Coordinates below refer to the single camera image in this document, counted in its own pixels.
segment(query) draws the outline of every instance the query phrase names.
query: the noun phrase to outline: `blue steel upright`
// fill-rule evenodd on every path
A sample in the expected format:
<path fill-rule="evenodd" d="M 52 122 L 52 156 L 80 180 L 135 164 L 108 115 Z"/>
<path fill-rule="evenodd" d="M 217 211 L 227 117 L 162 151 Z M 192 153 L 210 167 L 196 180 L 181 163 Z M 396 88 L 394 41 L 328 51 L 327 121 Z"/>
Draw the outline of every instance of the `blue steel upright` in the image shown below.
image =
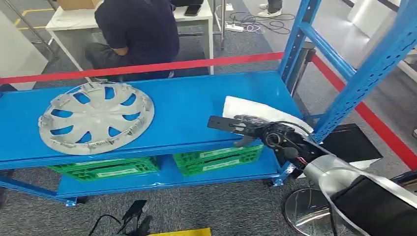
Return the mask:
<path fill-rule="evenodd" d="M 314 127 L 313 138 L 317 142 L 324 140 L 417 44 L 417 1 L 402 0 L 391 29 L 356 71 L 312 27 L 319 5 L 320 0 L 301 1 L 284 57 L 278 68 L 282 80 L 287 82 L 300 49 L 308 37 L 347 81 L 345 88 L 320 116 Z M 291 172 L 292 165 L 287 163 L 286 166 L 287 171 L 274 179 L 275 185 L 281 185 L 283 179 Z"/>

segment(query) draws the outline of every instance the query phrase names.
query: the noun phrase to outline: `yellow tape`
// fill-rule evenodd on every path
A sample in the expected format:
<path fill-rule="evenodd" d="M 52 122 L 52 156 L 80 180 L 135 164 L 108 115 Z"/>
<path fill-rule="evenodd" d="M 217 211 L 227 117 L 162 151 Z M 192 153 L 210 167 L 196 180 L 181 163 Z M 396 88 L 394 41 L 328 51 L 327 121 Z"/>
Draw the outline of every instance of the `yellow tape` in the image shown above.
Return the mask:
<path fill-rule="evenodd" d="M 210 228 L 161 233 L 149 236 L 211 236 Z"/>
<path fill-rule="evenodd" d="M 36 11 L 53 11 L 53 9 L 52 8 L 45 8 L 45 9 L 29 9 L 29 10 L 24 10 L 23 12 L 22 12 L 22 16 L 26 16 L 26 14 L 28 13 L 28 12 L 36 12 Z M 14 21 L 14 26 L 17 26 L 18 24 L 20 23 L 20 18 L 17 18 L 15 21 Z M 33 27 L 34 29 L 44 29 L 45 28 L 45 26 L 37 26 L 37 27 Z M 24 28 L 17 28 L 18 30 L 28 30 L 29 28 L 27 28 L 27 27 L 24 27 Z"/>
<path fill-rule="evenodd" d="M 33 27 L 34 29 L 44 29 L 46 28 L 46 26 L 35 26 Z M 23 27 L 23 28 L 17 28 L 18 30 L 29 30 L 28 27 Z"/>
<path fill-rule="evenodd" d="M 45 9 L 29 9 L 29 10 L 24 10 L 23 12 L 28 13 L 28 12 L 36 12 L 36 11 L 53 11 L 52 8 L 45 8 Z"/>

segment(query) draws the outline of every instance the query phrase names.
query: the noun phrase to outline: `dark navy shirt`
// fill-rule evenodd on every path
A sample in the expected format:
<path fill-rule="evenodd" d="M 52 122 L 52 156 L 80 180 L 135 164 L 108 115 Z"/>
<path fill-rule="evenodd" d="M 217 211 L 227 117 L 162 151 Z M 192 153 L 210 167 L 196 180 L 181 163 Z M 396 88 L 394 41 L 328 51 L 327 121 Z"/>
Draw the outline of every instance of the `dark navy shirt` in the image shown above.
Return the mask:
<path fill-rule="evenodd" d="M 178 53 L 169 0 L 105 0 L 95 19 L 111 48 L 129 48 L 125 57 L 132 64 L 171 62 Z"/>

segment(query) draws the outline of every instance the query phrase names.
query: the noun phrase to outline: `gray pants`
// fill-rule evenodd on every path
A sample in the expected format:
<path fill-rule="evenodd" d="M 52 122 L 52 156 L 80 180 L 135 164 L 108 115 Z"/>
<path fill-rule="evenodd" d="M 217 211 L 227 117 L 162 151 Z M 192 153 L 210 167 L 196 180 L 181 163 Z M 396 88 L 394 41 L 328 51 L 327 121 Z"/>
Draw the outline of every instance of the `gray pants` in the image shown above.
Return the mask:
<path fill-rule="evenodd" d="M 268 0 L 268 12 L 275 13 L 282 9 L 282 0 Z"/>
<path fill-rule="evenodd" d="M 91 43 L 86 47 L 86 58 L 92 64 L 94 69 L 107 69 L 115 67 L 124 67 L 130 65 L 141 65 L 140 63 L 131 63 L 127 57 L 119 56 L 110 48 L 109 45 L 102 43 Z M 112 82 L 151 80 L 167 78 L 170 71 L 155 71 L 127 75 L 106 76 Z"/>

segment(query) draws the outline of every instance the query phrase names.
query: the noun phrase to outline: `red barrier tape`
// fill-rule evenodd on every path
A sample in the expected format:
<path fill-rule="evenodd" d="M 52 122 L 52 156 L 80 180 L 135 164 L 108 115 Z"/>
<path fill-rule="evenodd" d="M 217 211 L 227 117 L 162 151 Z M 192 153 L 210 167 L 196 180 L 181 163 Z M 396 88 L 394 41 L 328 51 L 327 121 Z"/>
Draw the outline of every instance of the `red barrier tape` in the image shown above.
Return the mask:
<path fill-rule="evenodd" d="M 339 92 L 344 88 L 343 81 L 318 56 L 311 61 Z M 411 170 L 417 169 L 417 155 L 371 109 L 361 102 L 355 110 Z"/>
<path fill-rule="evenodd" d="M 83 77 L 98 77 L 98 76 L 109 76 L 109 75 L 120 75 L 120 74 L 133 74 L 141 72 L 151 72 L 160 70 L 176 70 L 176 69 L 187 69 L 195 67 L 207 67 L 212 65 L 230 65 L 240 64 L 249 62 L 260 62 L 267 60 L 279 60 L 282 58 L 283 53 L 265 53 L 265 54 L 254 54 L 247 56 L 235 56 L 228 58 L 215 58 L 215 59 L 203 59 L 203 60 L 188 60 L 178 61 L 171 63 L 151 64 L 151 65 L 134 65 L 118 68 L 100 69 L 100 70 L 85 70 L 76 72 L 63 72 L 54 74 L 43 74 L 43 75 L 30 75 L 20 77 L 7 77 L 0 78 L 0 84 L 12 84 L 12 83 L 23 83 L 23 82 L 44 82 L 52 80 L 68 80 Z"/>

